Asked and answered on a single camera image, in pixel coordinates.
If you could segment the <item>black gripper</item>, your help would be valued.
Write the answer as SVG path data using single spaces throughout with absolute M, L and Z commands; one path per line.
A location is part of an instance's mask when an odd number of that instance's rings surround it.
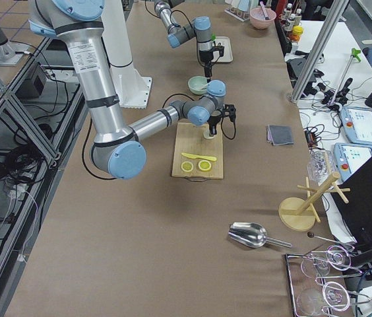
M 217 45 L 216 42 L 199 42 L 198 43 L 198 54 L 199 60 L 205 66 L 205 77 L 206 81 L 211 80 L 211 66 L 212 60 L 214 59 L 214 52 L 218 52 L 220 57 L 224 56 L 223 45 Z
M 236 108 L 233 104 L 224 104 L 220 109 L 215 110 L 208 119 L 208 135 L 213 137 L 217 135 L 217 124 L 224 118 L 229 118 L 230 121 L 235 125 L 236 120 Z

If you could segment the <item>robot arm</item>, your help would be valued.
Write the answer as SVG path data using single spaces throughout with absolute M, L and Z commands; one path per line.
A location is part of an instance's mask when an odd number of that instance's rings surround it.
M 154 1 L 154 12 L 163 22 L 167 30 L 167 39 L 172 48 L 195 38 L 197 42 L 197 57 L 204 68 L 204 76 L 209 83 L 212 77 L 212 67 L 218 61 L 214 60 L 214 53 L 218 57 L 224 56 L 224 46 L 216 44 L 215 35 L 212 32 L 210 18 L 201 16 L 193 20 L 187 19 L 187 24 L 181 26 L 174 18 L 174 7 L 183 1 Z
M 90 158 L 96 168 L 112 178 L 127 180 L 139 174 L 146 163 L 146 151 L 140 141 L 187 119 L 195 126 L 216 126 L 223 118 L 234 119 L 235 108 L 225 104 L 226 86 L 212 80 L 213 53 L 222 53 L 216 46 L 208 16 L 194 18 L 185 26 L 176 23 L 172 8 L 179 1 L 155 1 L 154 12 L 163 22 L 170 46 L 176 48 L 191 38 L 197 41 L 197 51 L 204 63 L 207 77 L 206 92 L 192 101 L 175 100 L 165 108 L 127 125 L 123 119 L 116 93 L 115 75 L 103 36 L 116 33 L 109 22 L 125 23 L 121 6 L 112 15 L 105 1 L 29 1 L 30 29 L 38 35 L 63 41 L 69 51 L 84 99 L 96 130 Z

